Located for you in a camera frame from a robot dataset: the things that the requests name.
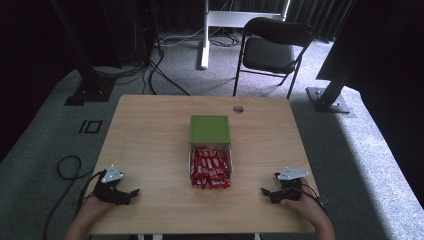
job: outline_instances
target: wooden table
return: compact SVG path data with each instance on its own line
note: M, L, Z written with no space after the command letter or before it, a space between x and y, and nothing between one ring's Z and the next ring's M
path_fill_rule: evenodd
M243 113L235 113L242 106ZM189 179L191 115L229 118L233 173L227 189L199 189ZM313 232L292 210L271 204L260 188L279 190L274 173L308 170L315 181L289 102L281 98L143 96L121 98L95 172L114 164L118 190L141 188L92 234Z

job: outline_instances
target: human arm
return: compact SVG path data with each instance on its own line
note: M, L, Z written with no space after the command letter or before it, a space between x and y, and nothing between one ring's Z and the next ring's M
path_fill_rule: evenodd
M311 190L305 186L308 185L306 179L301 178L302 190L311 194ZM305 194L300 196L299 201L283 199L282 205L289 206L315 227L315 239L317 240L334 240L336 239L333 224L330 218L318 205L318 203Z
M85 239L93 223L113 206L112 203L103 202L96 196L88 197L82 203L81 208L69 226L64 240Z

